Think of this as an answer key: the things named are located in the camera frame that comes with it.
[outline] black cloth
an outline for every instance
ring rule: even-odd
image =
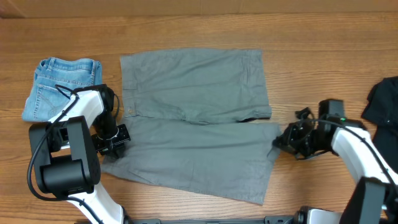
[[[398,77],[385,78],[368,95],[362,118],[377,125],[373,143],[394,172],[398,172]]]

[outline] wooden table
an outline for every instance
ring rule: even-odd
[[[326,98],[345,101],[359,119],[371,87],[398,74],[398,13],[260,14],[0,20],[0,223],[84,220],[66,202],[44,202],[26,184],[28,128],[21,120],[40,60],[92,58],[121,96],[119,57],[180,47],[262,49],[272,120]],[[373,133],[375,127],[366,123]],[[325,154],[277,160],[263,206],[102,175],[112,198],[133,218],[260,218],[290,215],[302,205],[342,212],[354,182],[342,160]]]

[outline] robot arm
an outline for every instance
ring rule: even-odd
[[[290,123],[274,144],[297,159],[325,152],[340,156],[357,186],[343,213],[303,207],[294,223],[379,223],[382,208],[388,221],[396,223],[398,174],[377,151],[362,122],[346,119],[340,100],[321,101],[320,119],[308,119],[310,114],[308,108],[297,111],[300,121]]]
[[[74,90],[66,110],[78,101],[56,124],[35,158],[37,185],[42,193],[54,194],[81,210],[92,223],[97,223],[92,212],[105,224],[126,224],[131,220],[122,206],[112,200],[100,182],[101,172],[97,152],[118,157],[124,142],[130,137],[125,125],[117,125],[112,116],[113,91],[106,85]],[[49,128],[62,114],[49,122],[33,124],[29,129],[32,153]],[[97,134],[90,136],[93,125]],[[53,157],[52,152],[70,148],[70,155]],[[91,212],[70,197],[84,201]]]

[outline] jeans back pocket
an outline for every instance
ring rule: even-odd
[[[61,112],[68,102],[69,99],[64,97],[56,88],[38,84],[33,117],[39,121],[48,121]]]

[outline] blue jeans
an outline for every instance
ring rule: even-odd
[[[61,112],[69,99],[55,89],[55,84],[72,90],[102,84],[101,63],[87,58],[69,62],[51,57],[41,61],[22,113],[24,121],[48,121]]]

